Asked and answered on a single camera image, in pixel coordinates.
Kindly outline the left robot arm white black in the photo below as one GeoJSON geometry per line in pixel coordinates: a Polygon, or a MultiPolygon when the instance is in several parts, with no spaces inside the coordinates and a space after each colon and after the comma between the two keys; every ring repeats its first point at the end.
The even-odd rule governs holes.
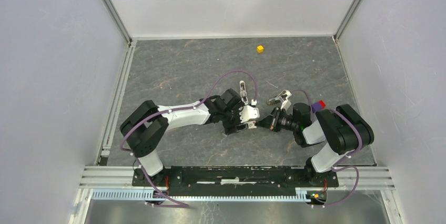
{"type": "Polygon", "coordinates": [[[163,135],[171,130],[222,123],[226,135],[254,125],[260,112],[255,100],[248,101],[233,89],[194,103],[177,106],[143,102],[120,126],[123,143],[145,170],[145,179],[153,186],[165,180],[164,165],[156,148],[163,135]]]}

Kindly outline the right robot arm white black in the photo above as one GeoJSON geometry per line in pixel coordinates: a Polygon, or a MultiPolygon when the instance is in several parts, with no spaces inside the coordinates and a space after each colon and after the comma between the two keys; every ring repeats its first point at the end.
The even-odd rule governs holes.
{"type": "Polygon", "coordinates": [[[374,142],[371,126],[349,104],[340,105],[334,110],[321,106],[314,112],[309,105],[296,103],[291,114],[274,108],[256,126],[274,132],[288,130],[301,147],[324,143],[304,166],[303,177],[310,186],[319,185],[324,181],[325,173],[336,171],[336,165],[374,142]]]}

